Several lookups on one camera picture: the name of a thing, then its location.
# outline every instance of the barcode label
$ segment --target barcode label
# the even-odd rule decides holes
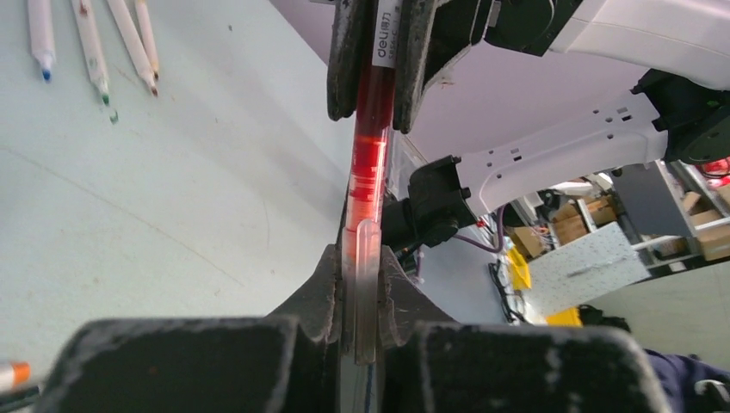
[[[395,67],[400,7],[403,0],[379,0],[373,42],[373,66]]]

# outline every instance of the pen barrel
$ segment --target pen barrel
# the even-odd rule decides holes
[[[96,84],[108,83],[107,62],[104,58],[102,40],[96,27],[96,16],[90,0],[71,0],[78,26],[78,36],[86,58],[89,80]]]
[[[145,0],[137,0],[135,7],[137,10],[139,31],[142,33],[142,43],[145,46],[147,58],[150,60],[152,70],[157,73],[159,71],[158,48],[155,45],[155,35],[152,32],[152,21],[150,21],[150,11],[147,8],[147,2]]]
[[[151,80],[151,85],[153,85],[154,74],[152,72],[152,66],[150,65],[150,60],[147,58],[145,47],[142,46],[142,40],[139,39],[137,28],[134,26],[132,15],[129,14],[127,4],[124,0],[108,0],[108,3],[116,21],[116,26],[121,33],[121,38],[124,40],[124,45],[129,52],[129,57],[134,64],[134,69],[146,82],[149,83]]]
[[[33,56],[42,65],[52,65],[56,60],[56,41],[53,38],[51,0],[28,0],[28,25]]]

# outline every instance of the person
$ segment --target person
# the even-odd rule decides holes
[[[645,351],[674,413],[730,412],[730,372],[696,357]]]

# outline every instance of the orange marker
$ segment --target orange marker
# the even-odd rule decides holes
[[[0,362],[0,393],[13,390],[30,379],[30,365],[25,362]]]

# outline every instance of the dark blue sleeve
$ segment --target dark blue sleeve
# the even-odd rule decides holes
[[[695,383],[705,379],[718,379],[730,376],[730,372],[712,367],[701,361],[676,354],[661,354],[646,350],[654,372],[676,413],[690,411],[689,406],[695,403]]]

